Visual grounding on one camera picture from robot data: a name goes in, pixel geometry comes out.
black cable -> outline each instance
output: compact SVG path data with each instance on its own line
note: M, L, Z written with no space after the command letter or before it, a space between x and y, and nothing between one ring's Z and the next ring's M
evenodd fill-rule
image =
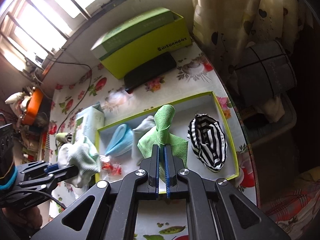
M63 122L60 124L59 128L57 129L57 133L59 132L60 128L61 128L61 125L68 119L69 115L77 108L77 106L82 102L82 100L84 99L85 95L87 94L87 92L89 91L89 88L91 86L91 81L92 81L92 68L87 65L87 64L80 64L80 63L73 63L73 62L61 62L61 61L56 61L56 60L52 60L52 59L49 59L48 57L46 57L48 60L52 61L52 62L55 62L55 63L60 63L60 64L70 64L70 65L81 65L81 66L87 66L88 68L90 68L90 71L91 71L91 74L90 74L90 82L89 82L89 86L88 86L88 89L86 90L86 92L84 93L83 97L80 99L80 101L78 102L78 104L76 104L76 106L69 112L69 114L67 114L67 117L63 120Z
M42 195L45 195L47 196L48 198L51 198L55 203L57 203L59 206L61 206L62 208L66 209L67 207L62 204L58 199L54 198L53 196L51 196L50 194L46 193L46 192L43 192L43 191L38 191L38 190L32 190L32 189L19 189L19 190L15 190L15 191L12 191L12 192L9 192L8 194L2 196L0 198L0 202L3 201L4 199L12 196L12 195L16 195L16 194L19 194L19 193L39 193L39 194L42 194Z
M8 123L7 123L7 119L5 118L4 113L0 113L0 115L2 115L2 116L3 116L3 119L4 119L5 124L8 124Z

open cardboard box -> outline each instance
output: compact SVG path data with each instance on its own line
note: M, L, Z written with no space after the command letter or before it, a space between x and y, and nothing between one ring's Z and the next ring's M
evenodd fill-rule
M172 124L170 126L170 133L188 140L187 167L194 172L197 172L202 178L210 180L216 180L218 178L226 178L230 180L239 176L236 150L233 144L231 133L220 104L218 103L214 93L212 91L205 92L188 98L180 99L169 104L173 105L176 110L176 113L172 120ZM100 155L104 155L113 133L120 124L126 123L131 129L134 129L148 115L154 115L160 107L161 106L98 129L96 133L95 146ZM226 135L226 141L228 144L227 159L222 169L217 173L212 172L208 168L206 168L204 164L196 157L196 155L192 151L190 139L187 138L188 125L190 121L195 117L195 114L203 113L209 114L211 117L219 121L221 129ZM137 166L137 160L131 157L131 151L128 151L121 156L114 157L114 159L122 165L122 175L119 176L119 180L123 179L126 174L139 168L139 166ZM159 193L165 192L165 183L160 180Z

pea pod print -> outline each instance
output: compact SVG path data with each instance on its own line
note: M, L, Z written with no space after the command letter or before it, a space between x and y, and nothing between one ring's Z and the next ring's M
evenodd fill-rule
M143 235L143 237L146 239L146 240L164 240L163 236L161 235Z
M174 226L174 227L169 227L169 228L165 228L159 231L159 233L161 235L170 235L170 234L176 234L179 233L181 231L183 231L186 228L186 226L182 227L182 226Z

table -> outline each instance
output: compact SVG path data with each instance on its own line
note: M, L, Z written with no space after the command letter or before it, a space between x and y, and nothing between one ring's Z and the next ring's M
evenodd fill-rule
M240 175L235 179L235 186L259 207L259 187L252 151L243 123L225 86L195 42L172 52L172 56L177 62L175 69L141 85L132 94L124 91L123 80L117 80L102 65L88 71L76 84L57 85L53 96L49 127L50 162L57 161L58 150L55 145L57 128L63 122L59 132L73 131L76 114L91 105L101 103L105 110L105 125L108 125L168 102L201 92L213 91L223 109L236 148ZM89 86L90 76L92 76L92 85L84 96ZM82 98L81 103L72 110ZM52 192L52 195L66 206L75 200L77 194L78 190L65 182L61 182ZM56 217L60 212L62 209L56 203L51 202L49 219ZM187 230L182 229L186 225L183 200L142 201L139 204L137 216L136 233L138 236L136 239L152 240L143 235L156 235L159 230L176 226L175 235L163 235L164 239L169 240L174 236L186 235Z

light green towel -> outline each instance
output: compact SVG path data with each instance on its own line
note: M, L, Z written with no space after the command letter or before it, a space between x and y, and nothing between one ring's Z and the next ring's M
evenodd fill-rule
M154 144L163 147L165 144L170 143L173 156L181 158L186 167L188 141L169 132L174 113L175 109L173 106L162 106L155 114L156 126L151 128L151 130L139 140L138 147L143 157L148 158L151 157L152 146Z
M88 184L91 176L101 171L99 153L87 136L81 135L74 144L61 146L58 154L59 169L69 165L77 166L79 173L65 182L79 188Z

